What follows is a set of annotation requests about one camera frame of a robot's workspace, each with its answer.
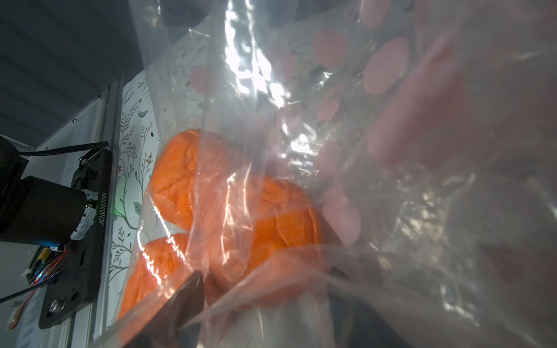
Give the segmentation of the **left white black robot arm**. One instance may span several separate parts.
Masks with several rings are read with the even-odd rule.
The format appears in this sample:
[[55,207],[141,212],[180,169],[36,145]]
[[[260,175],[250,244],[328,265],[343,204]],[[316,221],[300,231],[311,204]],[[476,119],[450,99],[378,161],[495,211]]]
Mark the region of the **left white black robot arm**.
[[107,142],[19,152],[1,138],[1,241],[59,247],[87,234],[97,214],[98,194],[41,178],[23,178],[29,157],[104,149]]

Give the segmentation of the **clear pink-dotted zip-top bag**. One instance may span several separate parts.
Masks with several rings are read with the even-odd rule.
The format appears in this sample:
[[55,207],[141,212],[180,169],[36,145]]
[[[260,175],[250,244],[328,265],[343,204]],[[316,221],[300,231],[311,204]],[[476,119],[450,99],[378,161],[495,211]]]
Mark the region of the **clear pink-dotted zip-top bag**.
[[188,231],[147,184],[126,284],[187,233],[205,288],[213,212],[247,264],[266,175],[323,231],[205,297],[196,347],[556,346],[555,1],[214,1],[197,26],[185,1],[130,8],[152,172],[189,129],[247,159],[203,178],[198,155]]

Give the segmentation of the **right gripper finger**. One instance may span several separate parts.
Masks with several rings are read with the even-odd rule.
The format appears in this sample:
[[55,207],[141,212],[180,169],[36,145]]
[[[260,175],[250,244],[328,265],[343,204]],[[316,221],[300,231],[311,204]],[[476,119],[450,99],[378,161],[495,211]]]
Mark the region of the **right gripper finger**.
[[189,325],[188,321],[201,313],[204,305],[205,288],[202,274],[195,271],[126,346],[196,347],[201,324]]

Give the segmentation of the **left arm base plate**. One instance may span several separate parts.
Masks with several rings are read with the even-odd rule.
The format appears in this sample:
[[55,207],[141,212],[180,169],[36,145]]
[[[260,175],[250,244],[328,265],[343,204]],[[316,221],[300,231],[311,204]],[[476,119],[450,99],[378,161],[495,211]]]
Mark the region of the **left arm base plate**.
[[49,329],[93,303],[100,290],[104,240],[110,217],[110,181],[113,154],[91,150],[80,159],[71,187],[88,199],[83,238],[68,244],[68,253],[46,285],[39,328]]

